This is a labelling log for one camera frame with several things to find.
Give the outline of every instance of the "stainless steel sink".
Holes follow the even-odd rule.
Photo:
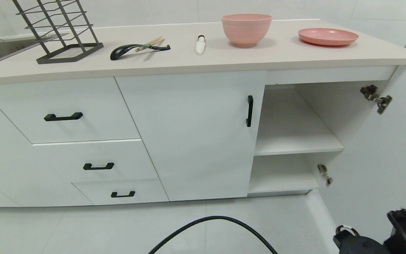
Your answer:
[[[56,36],[45,37],[45,41],[55,38]],[[39,43],[35,41],[34,36],[3,40],[0,42],[0,61],[37,45],[39,45]]]

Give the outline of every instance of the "drawer handle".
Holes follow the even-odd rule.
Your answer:
[[[74,114],[71,115],[71,117],[56,117],[55,114],[47,114],[47,116],[44,117],[45,121],[51,122],[51,121],[68,121],[68,120],[78,120],[82,116],[84,116],[81,112],[75,112]]]
[[[134,194],[136,194],[135,191],[130,191],[128,195],[117,196],[117,192],[113,192],[111,194],[111,198],[130,198],[130,197],[134,196]]]
[[[102,168],[92,168],[92,164],[91,163],[86,163],[84,164],[84,167],[82,167],[84,170],[102,170],[102,169],[112,169],[114,167],[114,163],[113,162],[109,162],[108,164],[106,164],[106,167],[102,167]]]
[[[248,101],[248,118],[246,120],[247,127],[252,125],[252,114],[253,114],[253,96],[249,95],[247,98]]]

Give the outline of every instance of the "white shelf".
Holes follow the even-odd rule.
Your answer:
[[[255,155],[342,151],[324,122],[294,89],[266,89]]]
[[[255,156],[248,194],[292,193],[318,188],[303,155]]]

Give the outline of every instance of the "chopsticks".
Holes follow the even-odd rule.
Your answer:
[[[152,40],[150,42],[145,43],[144,45],[140,46],[139,48],[136,48],[136,52],[142,51],[142,50],[144,50],[146,48],[151,47],[152,45],[163,42],[164,40],[165,40],[165,38],[162,38],[162,36],[159,36],[158,38],[156,38],[156,39],[154,39],[154,40]]]

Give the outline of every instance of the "white cabinet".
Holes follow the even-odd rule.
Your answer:
[[[111,128],[139,129],[121,140],[33,145],[0,111],[0,206],[131,204],[319,188],[337,224],[383,241],[390,233],[386,213],[406,207],[406,66],[390,80],[384,80],[390,69],[379,69],[386,75],[367,72],[373,81],[349,76],[348,82],[318,84],[297,80],[301,71],[282,79],[283,71],[117,77],[124,101],[116,108],[124,118]],[[283,84],[264,90],[275,79]],[[294,79],[300,83],[289,84]],[[372,84],[378,95],[393,97],[383,114],[360,93]],[[0,100],[11,120],[10,112],[22,114],[12,108],[24,103]],[[85,164],[108,163],[114,163],[108,171],[84,170]],[[326,166],[326,175],[318,165]]]
[[[390,210],[406,208],[406,66],[398,68],[382,95],[393,96],[385,112],[377,107],[338,156],[311,156],[323,163],[333,184],[320,193],[335,223],[354,226],[381,242],[389,237]]]
[[[158,179],[140,139],[34,145],[43,170],[69,182]]]
[[[95,205],[169,201],[159,179],[73,183]]]
[[[70,182],[45,170],[31,143],[0,111],[0,192],[20,206],[92,204]],[[1,206],[13,206],[6,201]]]
[[[116,77],[171,201],[247,195],[265,77],[265,71]]]
[[[139,138],[113,77],[0,85],[0,109],[33,144]]]

